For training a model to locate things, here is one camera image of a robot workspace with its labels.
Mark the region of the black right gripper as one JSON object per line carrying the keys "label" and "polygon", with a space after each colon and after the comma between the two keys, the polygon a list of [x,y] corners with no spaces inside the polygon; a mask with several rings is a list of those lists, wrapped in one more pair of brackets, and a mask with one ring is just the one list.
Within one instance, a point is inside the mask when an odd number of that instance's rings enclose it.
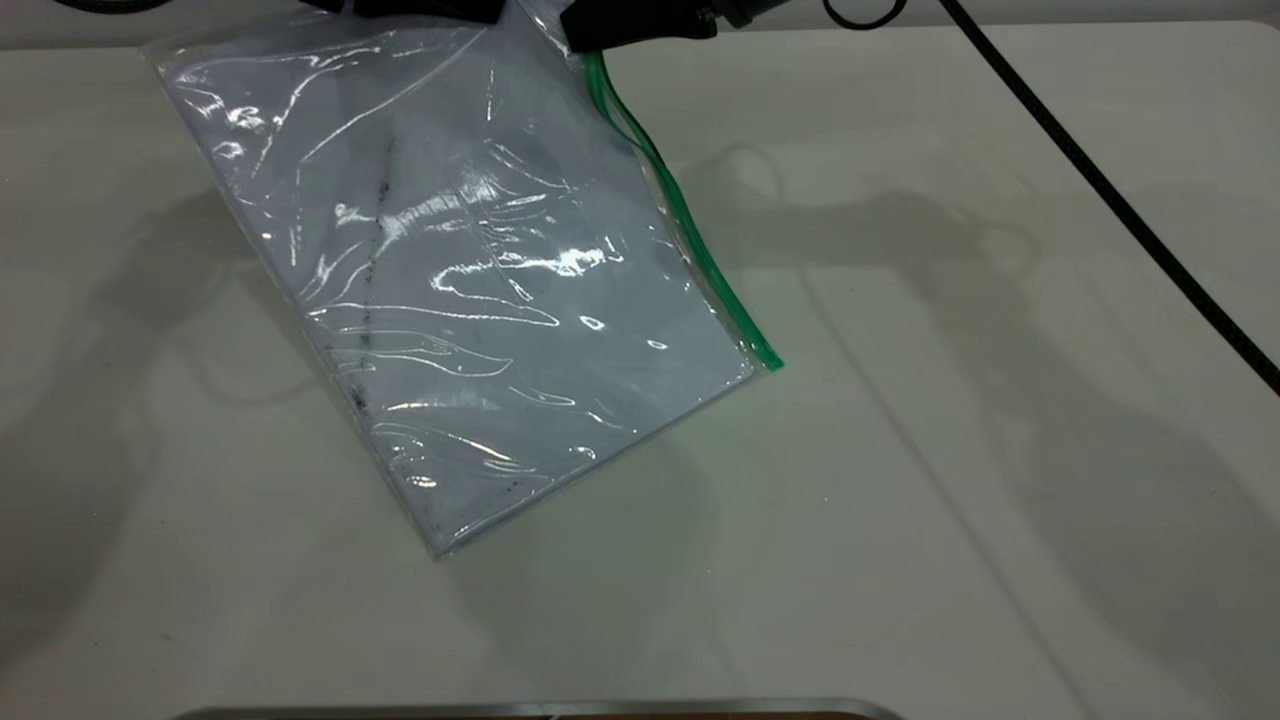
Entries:
{"label": "black right gripper", "polygon": [[[603,53],[637,42],[634,1],[572,1],[561,14],[564,41],[572,53]],[[654,38],[714,38],[719,22],[746,24],[742,1],[644,1],[641,41]]]}

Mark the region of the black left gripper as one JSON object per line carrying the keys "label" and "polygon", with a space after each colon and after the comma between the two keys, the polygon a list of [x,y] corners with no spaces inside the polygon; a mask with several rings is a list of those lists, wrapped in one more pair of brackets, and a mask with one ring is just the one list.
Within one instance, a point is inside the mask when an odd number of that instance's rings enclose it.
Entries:
{"label": "black left gripper", "polygon": [[[328,13],[342,13],[346,0],[300,0]],[[421,15],[493,26],[500,19],[503,0],[356,0],[352,13],[361,18]]]}

